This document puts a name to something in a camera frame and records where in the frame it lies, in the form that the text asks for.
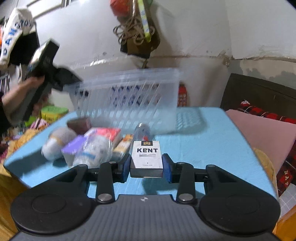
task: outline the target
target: dark brown headboard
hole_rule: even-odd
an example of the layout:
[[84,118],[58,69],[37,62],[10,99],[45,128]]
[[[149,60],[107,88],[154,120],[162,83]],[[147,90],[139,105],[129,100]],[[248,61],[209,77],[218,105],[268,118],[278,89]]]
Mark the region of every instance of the dark brown headboard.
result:
[[244,99],[263,110],[296,118],[295,89],[267,80],[231,74],[220,107],[224,110],[237,109]]

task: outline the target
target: brown cord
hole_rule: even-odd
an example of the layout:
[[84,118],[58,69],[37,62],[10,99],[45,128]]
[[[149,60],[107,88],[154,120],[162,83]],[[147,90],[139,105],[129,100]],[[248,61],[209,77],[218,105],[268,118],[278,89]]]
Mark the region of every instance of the brown cord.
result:
[[[151,36],[155,33],[155,28],[149,26]],[[113,29],[113,33],[118,37],[118,42],[125,45],[128,39],[133,38],[135,45],[141,45],[145,40],[142,20],[140,16],[129,18],[124,25],[118,25]]]

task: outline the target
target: black sleeve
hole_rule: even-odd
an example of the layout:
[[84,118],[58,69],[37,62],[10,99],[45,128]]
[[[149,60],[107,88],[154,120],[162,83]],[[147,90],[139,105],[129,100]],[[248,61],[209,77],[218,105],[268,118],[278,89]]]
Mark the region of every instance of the black sleeve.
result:
[[3,110],[2,96],[3,93],[0,92],[0,134],[3,134],[10,127],[10,123]]

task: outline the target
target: red and black checkered fabric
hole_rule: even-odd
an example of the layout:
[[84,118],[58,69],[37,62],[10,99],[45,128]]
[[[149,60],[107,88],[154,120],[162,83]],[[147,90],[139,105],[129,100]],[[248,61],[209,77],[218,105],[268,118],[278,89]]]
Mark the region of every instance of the red and black checkered fabric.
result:
[[[259,107],[252,106],[246,100],[244,100],[240,104],[240,107],[237,110],[245,113],[249,113],[252,115],[262,116],[269,119],[296,124],[296,119],[280,116],[271,112],[266,112]],[[292,149],[288,154],[285,162],[283,163],[281,169],[276,175],[276,182],[277,182],[279,196],[281,196],[283,192],[288,188],[290,183],[293,181],[294,177],[296,177],[296,141],[294,142]]]

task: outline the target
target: blue tabletop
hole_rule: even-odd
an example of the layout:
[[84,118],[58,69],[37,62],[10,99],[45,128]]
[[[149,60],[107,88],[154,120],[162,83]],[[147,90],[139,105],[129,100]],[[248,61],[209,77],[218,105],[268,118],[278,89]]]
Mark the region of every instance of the blue tabletop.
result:
[[[47,161],[40,149],[55,128],[76,117],[76,113],[69,113],[35,136],[5,161],[5,168],[29,187],[68,170],[64,159]],[[184,161],[203,169],[208,164],[217,165],[276,197],[251,147],[222,109],[178,108],[177,131],[157,135],[155,140],[160,141],[161,152],[168,153],[174,162]],[[204,195],[203,183],[196,183],[195,189],[197,197]],[[115,183],[114,191],[116,198],[119,194],[172,194],[176,198],[177,184],[169,184],[164,178],[129,177],[124,184]],[[91,184],[88,196],[94,197],[95,192],[96,185]]]

